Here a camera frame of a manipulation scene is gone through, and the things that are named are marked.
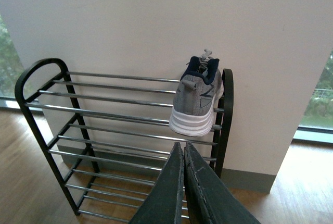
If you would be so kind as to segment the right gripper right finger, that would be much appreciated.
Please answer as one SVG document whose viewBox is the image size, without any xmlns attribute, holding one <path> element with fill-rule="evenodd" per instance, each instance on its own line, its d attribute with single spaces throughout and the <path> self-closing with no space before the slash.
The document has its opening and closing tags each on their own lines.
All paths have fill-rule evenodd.
<svg viewBox="0 0 333 224">
<path fill-rule="evenodd" d="M 185 193 L 191 223 L 259 223 L 191 143 L 186 144 L 184 159 Z"/>
</svg>

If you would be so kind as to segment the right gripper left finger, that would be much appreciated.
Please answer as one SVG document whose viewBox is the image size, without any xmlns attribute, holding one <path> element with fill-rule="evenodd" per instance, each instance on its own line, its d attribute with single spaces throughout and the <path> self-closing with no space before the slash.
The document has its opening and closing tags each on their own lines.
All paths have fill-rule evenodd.
<svg viewBox="0 0 333 224">
<path fill-rule="evenodd" d="M 176 142 L 151 192 L 129 223 L 181 223 L 184 159 Z"/>
</svg>

